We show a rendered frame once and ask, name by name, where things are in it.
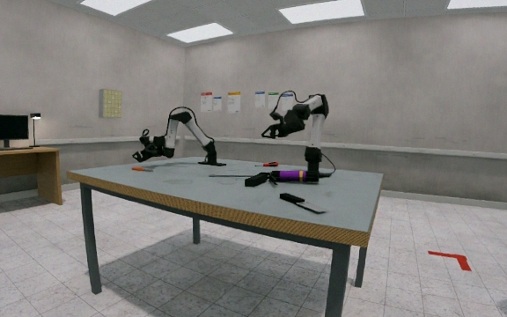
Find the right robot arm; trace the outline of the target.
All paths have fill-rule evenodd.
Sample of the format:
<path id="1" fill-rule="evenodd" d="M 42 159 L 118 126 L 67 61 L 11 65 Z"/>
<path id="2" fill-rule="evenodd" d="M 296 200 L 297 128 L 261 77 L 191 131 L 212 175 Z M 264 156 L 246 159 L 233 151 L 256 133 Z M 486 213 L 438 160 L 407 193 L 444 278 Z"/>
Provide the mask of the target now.
<path id="1" fill-rule="evenodd" d="M 193 117 L 190 115 L 189 112 L 182 112 L 170 116 L 166 140 L 165 137 L 161 136 L 153 137 L 153 143 L 156 145 L 158 150 L 158 155 L 156 157 L 165 156 L 169 159 L 173 157 L 175 150 L 174 145 L 177 127 L 179 122 L 182 122 L 182 124 L 187 125 L 191 133 L 201 144 L 202 148 L 208 152 L 208 162 L 202 161 L 198 162 L 198 164 L 211 166 L 226 166 L 226 164 L 224 163 L 217 163 L 217 152 L 215 150 L 216 149 L 215 145 L 201 132 L 201 130 L 198 128 L 198 126 L 195 124 L 192 118 Z M 149 139 L 150 136 L 139 137 L 139 140 L 142 144 L 148 143 Z"/>

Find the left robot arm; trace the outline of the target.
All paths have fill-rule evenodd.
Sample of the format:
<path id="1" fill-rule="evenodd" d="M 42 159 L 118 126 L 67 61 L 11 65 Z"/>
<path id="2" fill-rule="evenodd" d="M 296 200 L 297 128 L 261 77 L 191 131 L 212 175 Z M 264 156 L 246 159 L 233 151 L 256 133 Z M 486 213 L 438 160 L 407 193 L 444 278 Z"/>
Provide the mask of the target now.
<path id="1" fill-rule="evenodd" d="M 287 110 L 283 120 L 295 133 L 305 130 L 303 120 L 308 120 L 310 114 L 312 115 L 312 132 L 310 141 L 305 147 L 305 161 L 308 162 L 307 171 L 319 171 L 319 162 L 322 161 L 320 150 L 321 131 L 325 117 L 329 113 L 329 107 L 325 94 L 312 96 L 309 95 L 309 100 L 306 102 L 293 106 L 292 110 Z"/>

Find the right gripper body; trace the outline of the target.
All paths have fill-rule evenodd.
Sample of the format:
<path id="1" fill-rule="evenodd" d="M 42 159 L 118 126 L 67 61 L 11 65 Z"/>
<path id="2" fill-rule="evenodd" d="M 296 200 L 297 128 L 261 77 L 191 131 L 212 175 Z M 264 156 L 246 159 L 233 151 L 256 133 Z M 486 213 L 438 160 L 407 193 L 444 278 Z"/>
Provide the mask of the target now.
<path id="1" fill-rule="evenodd" d="M 150 144 L 150 140 L 149 140 L 149 142 L 148 142 L 147 144 L 144 144 L 144 147 L 148 146 L 149 144 Z M 149 148 L 147 148 L 147 149 L 151 151 L 151 148 L 150 148 L 150 147 L 149 147 Z M 156 150 L 157 150 L 157 149 L 156 149 Z M 145 150 L 140 151 L 140 153 L 141 153 L 141 154 L 142 154 L 142 156 L 143 156 L 143 157 L 141 157 L 141 155 L 140 155 L 140 157 L 141 157 L 141 159 L 142 159 L 142 162 L 143 162 L 143 161 L 145 161 L 145 160 L 147 160 L 147 159 L 150 159 L 150 158 L 154 158 L 154 157 L 156 157 L 156 156 L 158 155 L 158 150 L 157 150 L 157 154 L 155 154 L 155 155 L 154 155 L 154 154 L 152 154 L 152 153 L 149 153 L 149 152 L 147 152 L 147 151 L 145 151 Z"/>

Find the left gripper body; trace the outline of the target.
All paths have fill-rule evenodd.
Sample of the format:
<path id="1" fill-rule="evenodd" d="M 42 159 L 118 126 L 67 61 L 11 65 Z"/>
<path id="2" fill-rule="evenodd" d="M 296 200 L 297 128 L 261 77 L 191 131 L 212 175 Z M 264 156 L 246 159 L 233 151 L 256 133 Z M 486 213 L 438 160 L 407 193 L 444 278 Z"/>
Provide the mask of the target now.
<path id="1" fill-rule="evenodd" d="M 277 134 L 278 137 L 286 137 L 289 134 L 294 133 L 293 130 L 291 129 L 291 127 L 288 124 L 284 123 L 283 116 L 279 116 L 278 113 L 275 113 L 275 114 L 276 114 L 276 117 L 280 120 L 280 122 L 279 122 L 279 124 L 271 125 L 273 134 L 276 134 L 275 129 L 278 129 L 278 134 Z"/>

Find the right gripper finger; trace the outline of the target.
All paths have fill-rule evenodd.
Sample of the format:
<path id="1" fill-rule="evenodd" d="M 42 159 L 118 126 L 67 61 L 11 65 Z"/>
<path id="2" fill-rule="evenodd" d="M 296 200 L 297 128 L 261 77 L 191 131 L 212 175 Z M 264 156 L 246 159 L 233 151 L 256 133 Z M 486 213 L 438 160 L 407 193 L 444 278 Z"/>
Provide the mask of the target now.
<path id="1" fill-rule="evenodd" d="M 149 148 L 149 147 L 151 148 L 151 151 L 147 150 L 147 148 Z M 146 147 L 144 148 L 144 150 L 145 150 L 145 151 L 147 151 L 147 152 L 149 152 L 149 153 L 152 153 L 152 154 L 154 154 L 154 155 L 155 155 L 155 154 L 157 154 L 157 151 L 156 151 L 156 148 L 155 148 L 154 143 L 151 143 L 151 144 L 149 144 L 148 146 L 146 146 Z"/>
<path id="2" fill-rule="evenodd" d="M 137 155 L 137 158 L 135 157 L 135 155 Z M 133 157 L 134 159 L 136 159 L 139 163 L 141 163 L 141 162 L 142 162 L 142 159 L 141 159 L 141 157 L 140 157 L 139 151 L 137 151 L 135 154 L 133 154 L 133 155 L 132 155 L 132 157 Z"/>

